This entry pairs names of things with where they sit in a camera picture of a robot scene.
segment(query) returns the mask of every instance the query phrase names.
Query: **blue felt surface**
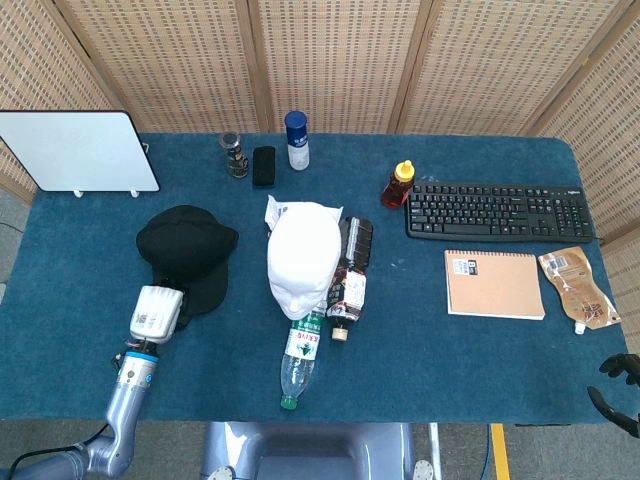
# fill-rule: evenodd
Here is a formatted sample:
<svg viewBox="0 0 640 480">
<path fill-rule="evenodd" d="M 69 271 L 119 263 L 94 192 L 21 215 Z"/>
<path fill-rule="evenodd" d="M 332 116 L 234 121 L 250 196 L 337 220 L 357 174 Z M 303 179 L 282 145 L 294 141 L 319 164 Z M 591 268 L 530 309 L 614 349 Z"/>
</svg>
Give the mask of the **blue felt surface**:
<svg viewBox="0 0 640 480">
<path fill-rule="evenodd" d="M 252 187 L 251 175 L 225 173 L 214 135 L 142 137 L 159 193 L 38 194 L 0 307 L 0 417 L 102 417 L 115 380 L 109 359 L 123 347 L 140 287 L 151 279 L 135 235 L 160 211 L 187 203 L 211 210 L 240 239 L 224 303 L 160 349 L 146 418 L 601 421 L 588 384 L 629 414 L 638 410 L 637 389 L 598 373 L 608 355 L 625 351 L 620 327 L 574 335 L 541 272 L 542 322 L 447 315 L 445 247 L 538 255 L 566 244 L 409 239 L 403 211 L 379 203 L 392 166 L 405 158 L 425 179 L 577 184 L 573 155 L 559 140 L 313 135 L 311 165 L 295 172 L 284 135 L 246 135 L 247 152 L 278 148 L 276 187 L 266 191 Z M 314 378 L 293 413 L 279 407 L 289 325 L 268 289 L 267 193 L 343 205 L 376 228 L 365 315 L 346 344 L 331 342 L 325 326 Z M 584 248 L 610 294 L 597 244 Z"/>
</svg>

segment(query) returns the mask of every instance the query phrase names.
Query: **soy sauce bottle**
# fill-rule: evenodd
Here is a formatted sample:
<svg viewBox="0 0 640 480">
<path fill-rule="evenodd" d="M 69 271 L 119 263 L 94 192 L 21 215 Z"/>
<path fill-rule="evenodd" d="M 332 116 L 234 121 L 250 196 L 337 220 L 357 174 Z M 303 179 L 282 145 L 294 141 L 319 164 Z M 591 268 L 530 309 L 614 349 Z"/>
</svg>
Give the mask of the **soy sauce bottle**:
<svg viewBox="0 0 640 480">
<path fill-rule="evenodd" d="M 327 319 L 333 325 L 331 338 L 346 342 L 349 326 L 362 314 L 373 224 L 365 218 L 347 217 L 340 222 L 340 233 L 342 252 L 327 295 Z"/>
</svg>

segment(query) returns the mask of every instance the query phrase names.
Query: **bottle cap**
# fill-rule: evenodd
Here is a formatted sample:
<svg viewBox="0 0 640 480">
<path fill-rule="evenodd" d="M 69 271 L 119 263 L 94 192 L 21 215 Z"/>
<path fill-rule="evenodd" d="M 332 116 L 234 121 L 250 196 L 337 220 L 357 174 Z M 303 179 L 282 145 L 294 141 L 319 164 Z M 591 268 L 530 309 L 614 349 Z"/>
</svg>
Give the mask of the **bottle cap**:
<svg viewBox="0 0 640 480">
<path fill-rule="evenodd" d="M 399 182 L 409 182 L 413 179 L 413 176 L 416 174 L 416 169 L 413 168 L 413 164 L 411 160 L 405 160 L 404 162 L 400 162 L 396 165 L 396 169 L 393 172 L 393 175 L 396 177 L 396 180 Z"/>
<path fill-rule="evenodd" d="M 298 406 L 298 400 L 292 395 L 283 395 L 280 406 L 286 410 L 295 410 Z"/>
<path fill-rule="evenodd" d="M 292 110 L 285 115 L 284 124 L 293 130 L 304 128 L 307 126 L 307 116 L 300 110 Z"/>
<path fill-rule="evenodd" d="M 340 340 L 341 342 L 346 342 L 348 335 L 349 335 L 349 330 L 347 330 L 346 328 L 336 327 L 331 331 L 331 338 L 333 340 Z"/>
<path fill-rule="evenodd" d="M 240 134 L 236 132 L 224 132 L 220 134 L 222 148 L 235 148 L 240 145 Z"/>
</svg>

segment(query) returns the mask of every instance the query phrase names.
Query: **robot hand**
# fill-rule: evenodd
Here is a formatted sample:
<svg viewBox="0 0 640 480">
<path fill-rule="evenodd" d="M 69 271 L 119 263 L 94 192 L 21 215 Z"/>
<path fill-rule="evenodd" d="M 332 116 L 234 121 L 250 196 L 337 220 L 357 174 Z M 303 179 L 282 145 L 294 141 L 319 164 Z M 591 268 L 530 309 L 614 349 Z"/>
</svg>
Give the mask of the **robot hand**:
<svg viewBox="0 0 640 480">
<path fill-rule="evenodd" d="M 613 355 L 600 365 L 600 371 L 607 373 L 611 378 L 618 377 L 622 372 L 626 372 L 627 385 L 640 386 L 640 358 L 637 355 L 623 353 Z M 597 388 L 589 386 L 587 387 L 587 392 L 591 402 L 604 418 L 618 425 L 629 435 L 640 438 L 640 423 L 638 421 L 614 410 L 605 401 Z"/>
<path fill-rule="evenodd" d="M 11 466 L 9 480 L 84 480 L 87 473 L 108 478 L 124 474 L 133 459 L 136 423 L 158 363 L 156 346 L 168 342 L 173 335 L 182 300 L 183 292 L 179 290 L 142 287 L 131 317 L 134 342 L 129 343 L 120 365 L 106 413 L 114 435 L 100 435 L 103 428 L 86 442 L 55 449 L 63 454 L 16 470 L 22 458 L 42 453 L 30 452 Z"/>
</svg>

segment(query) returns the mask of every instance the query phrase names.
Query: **blue spray can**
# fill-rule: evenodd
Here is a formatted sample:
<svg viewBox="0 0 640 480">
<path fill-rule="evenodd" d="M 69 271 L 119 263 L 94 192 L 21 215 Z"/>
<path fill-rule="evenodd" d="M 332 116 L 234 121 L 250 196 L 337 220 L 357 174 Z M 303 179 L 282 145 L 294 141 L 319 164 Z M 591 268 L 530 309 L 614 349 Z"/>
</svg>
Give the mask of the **blue spray can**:
<svg viewBox="0 0 640 480">
<path fill-rule="evenodd" d="M 289 163 L 294 170 L 304 170 L 309 166 L 309 142 L 307 141 L 307 116 L 293 110 L 284 117 L 287 127 L 287 149 Z"/>
</svg>

